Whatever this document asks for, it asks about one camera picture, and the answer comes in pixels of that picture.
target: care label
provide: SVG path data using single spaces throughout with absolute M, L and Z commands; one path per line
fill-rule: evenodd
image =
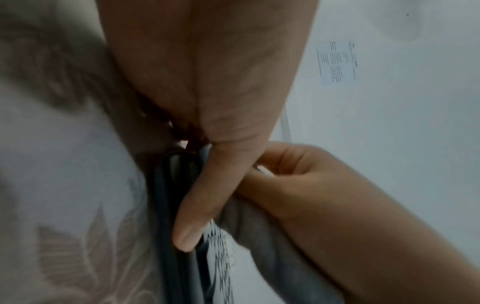
M 353 42 L 321 42 L 317 45 L 316 53 L 321 84 L 350 84 L 357 79 L 358 65 Z

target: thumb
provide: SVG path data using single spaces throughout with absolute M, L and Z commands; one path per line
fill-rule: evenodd
M 281 219 L 288 215 L 291 195 L 290 176 L 270 176 L 251 169 L 238 186 L 236 192 L 262 209 Z
M 205 227 L 223 208 L 258 155 L 237 152 L 229 146 L 213 145 L 208 160 L 183 199 L 173 227 L 173 243 L 192 251 Z

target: skin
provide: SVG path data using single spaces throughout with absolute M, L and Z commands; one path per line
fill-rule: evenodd
M 185 138 L 212 143 L 173 242 L 190 251 L 265 149 L 317 0 L 97 0 L 119 67 Z
M 238 193 L 278 219 L 348 303 L 480 302 L 480 272 L 458 251 L 328 152 L 271 143 Z

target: fingernail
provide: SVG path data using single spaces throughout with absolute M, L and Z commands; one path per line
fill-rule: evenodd
M 184 252 L 190 252 L 195 249 L 195 246 L 199 243 L 202 234 L 205 231 L 206 226 L 200 228 L 193 228 L 178 244 L 178 248 Z

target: finger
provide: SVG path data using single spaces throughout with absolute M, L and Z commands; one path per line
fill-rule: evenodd
M 255 162 L 222 145 L 213 145 L 205 167 L 183 199 L 173 227 L 173 242 L 182 251 L 191 251 L 205 226 L 223 208 Z
M 289 176 L 269 176 L 251 169 L 238 186 L 236 193 L 276 218 L 284 218 L 290 201 L 289 184 L 294 182 Z
M 270 142 L 257 163 L 279 174 L 304 174 L 321 162 L 319 149 L 284 142 Z

